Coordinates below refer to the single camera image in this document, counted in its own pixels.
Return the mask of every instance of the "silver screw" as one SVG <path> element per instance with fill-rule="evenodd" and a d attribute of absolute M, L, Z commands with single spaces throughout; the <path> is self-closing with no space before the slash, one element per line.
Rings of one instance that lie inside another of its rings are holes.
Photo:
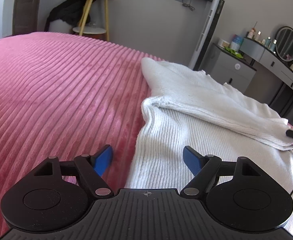
<path fill-rule="evenodd" d="M 109 195 L 111 193 L 111 190 L 109 190 L 108 188 L 106 187 L 101 187 L 101 188 L 98 188 L 96 191 L 95 191 L 95 194 L 99 195 L 99 196 L 106 196 L 106 195 Z"/>
<path fill-rule="evenodd" d="M 188 187 L 183 192 L 189 196 L 195 196 L 199 194 L 199 190 L 194 187 Z"/>

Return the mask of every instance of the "door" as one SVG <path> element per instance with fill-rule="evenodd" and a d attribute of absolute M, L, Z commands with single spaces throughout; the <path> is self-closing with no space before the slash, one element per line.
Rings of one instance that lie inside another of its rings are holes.
<path fill-rule="evenodd" d="M 12 34 L 35 32 L 38 22 L 40 0 L 15 0 Z"/>

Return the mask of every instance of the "pink bedspread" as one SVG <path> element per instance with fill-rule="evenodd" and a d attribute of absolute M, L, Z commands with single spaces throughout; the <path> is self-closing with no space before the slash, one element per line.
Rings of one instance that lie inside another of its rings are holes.
<path fill-rule="evenodd" d="M 105 144 L 114 157 L 104 179 L 124 187 L 149 92 L 143 57 L 151 56 L 67 34 L 0 40 L 0 200 L 46 157 L 72 160 Z"/>

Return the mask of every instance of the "ribbed white knit fabric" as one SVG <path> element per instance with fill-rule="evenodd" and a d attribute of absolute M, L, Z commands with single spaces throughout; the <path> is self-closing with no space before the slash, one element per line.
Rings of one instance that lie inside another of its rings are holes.
<path fill-rule="evenodd" d="M 140 131 L 136 141 L 136 153 L 130 168 L 126 187 L 177 188 L 180 191 L 193 177 L 182 159 L 182 150 L 184 146 L 190 145 L 202 155 L 214 154 L 221 157 L 224 161 L 236 161 L 237 157 L 246 156 L 264 169 L 288 192 L 293 189 L 293 150 L 279 151 L 253 138 L 199 119 L 198 114 L 194 114 L 196 109 L 195 105 L 201 100 L 199 97 L 197 98 L 197 102 L 193 102 L 193 105 L 189 105 L 188 109 L 192 111 L 186 113 L 177 111 L 176 109 L 173 110 L 172 104 L 167 104 L 167 98 L 159 94 L 160 91 L 164 91 L 165 94 L 171 95 L 173 92 L 179 93 L 180 91 L 182 95 L 179 95 L 179 97 L 185 96 L 190 99 L 190 97 L 198 93 L 203 93 L 201 87 L 199 89 L 199 87 L 195 85 L 200 80 L 199 76 L 205 77 L 201 84 L 202 86 L 213 86 L 220 90 L 223 90 L 223 86 L 212 81 L 210 77 L 206 77 L 203 73 L 199 75 L 195 72 L 195 76 L 193 77 L 189 77 L 189 73 L 188 77 L 184 76 L 185 78 L 181 79 L 184 79 L 184 82 L 180 80 L 178 83 L 175 83 L 175 81 L 171 79 L 171 83 L 176 89 L 171 86 L 171 90 L 169 91 L 168 88 L 163 87 L 163 83 L 157 82 L 158 78 L 155 76 L 157 73 L 152 75 L 151 79 L 148 74 L 145 74 L 145 64 L 149 64 L 150 62 L 151 61 L 143 60 L 142 67 L 144 76 L 149 86 L 152 88 L 152 97 L 145 99 L 142 104 L 142 114 L 146 124 Z M 164 65 L 164 68 L 170 66 L 169 71 L 172 71 L 172 67 L 178 69 L 180 72 L 182 71 L 182 73 L 179 73 L 179 76 L 185 75 L 185 73 L 183 73 L 183 68 L 186 67 L 182 68 L 181 65 L 171 65 L 169 63 L 161 63 L 161 65 Z M 160 72 L 166 75 L 163 77 L 165 79 L 169 76 L 165 71 L 164 73 L 163 71 Z M 189 83 L 194 86 L 193 89 L 196 92 L 189 93 L 186 91 L 185 86 L 189 86 Z M 216 100 L 216 94 L 217 92 L 211 93 L 212 101 Z M 172 97 L 170 97 L 170 100 L 173 106 L 182 105 L 183 111 L 187 108 L 184 103 L 181 103 L 181 101 L 185 102 L 186 99 L 174 101 Z M 258 102 L 238 102 L 239 108 L 243 105 L 245 105 L 247 109 L 250 109 L 251 113 L 256 113 L 257 116 L 263 116 L 265 113 L 268 113 L 270 118 L 275 119 L 275 122 L 279 124 L 282 123 L 286 126 L 284 123 L 285 121 L 277 117 L 277 114 L 274 114 L 274 111 L 268 109 L 266 105 L 261 105 Z M 277 136 L 269 136 L 266 141 L 270 142 L 274 138 L 277 138 Z M 228 179 L 230 178 L 221 178 L 220 182 L 225 182 Z M 286 229 L 293 234 L 293 215 Z"/>

